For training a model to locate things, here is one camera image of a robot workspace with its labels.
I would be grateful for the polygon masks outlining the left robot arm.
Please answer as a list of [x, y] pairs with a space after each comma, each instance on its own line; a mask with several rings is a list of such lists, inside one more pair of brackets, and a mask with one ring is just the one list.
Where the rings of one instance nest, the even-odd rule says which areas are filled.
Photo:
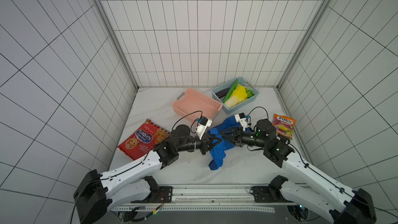
[[204, 155], [221, 142], [212, 134], [193, 137], [190, 127], [182, 124], [143, 157], [107, 172], [88, 172], [73, 194], [79, 222], [93, 224], [115, 207], [158, 195], [153, 173], [177, 161], [181, 151], [199, 150]]

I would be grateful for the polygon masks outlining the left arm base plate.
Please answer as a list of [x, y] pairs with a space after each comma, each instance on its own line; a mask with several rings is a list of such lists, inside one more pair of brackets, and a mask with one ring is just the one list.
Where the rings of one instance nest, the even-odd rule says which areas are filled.
[[158, 190], [152, 190], [144, 201], [146, 203], [171, 203], [172, 196], [172, 186], [160, 186]]

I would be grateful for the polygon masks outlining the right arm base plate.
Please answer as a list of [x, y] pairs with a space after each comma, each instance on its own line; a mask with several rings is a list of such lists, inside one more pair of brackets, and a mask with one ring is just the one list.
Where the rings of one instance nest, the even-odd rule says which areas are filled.
[[249, 193], [254, 196], [256, 203], [272, 203], [280, 199], [280, 192], [270, 186], [253, 186]]

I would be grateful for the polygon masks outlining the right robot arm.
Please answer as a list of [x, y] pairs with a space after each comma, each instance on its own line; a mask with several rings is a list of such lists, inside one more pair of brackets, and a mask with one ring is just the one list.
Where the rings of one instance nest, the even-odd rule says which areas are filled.
[[220, 134], [235, 146], [263, 148], [268, 160], [310, 186], [308, 190], [283, 176], [275, 177], [272, 184], [287, 201], [304, 206], [332, 224], [376, 223], [373, 199], [367, 191], [353, 190], [304, 160], [288, 138], [277, 134], [269, 120], [259, 120], [254, 132], [248, 132], [244, 127], [232, 127]]

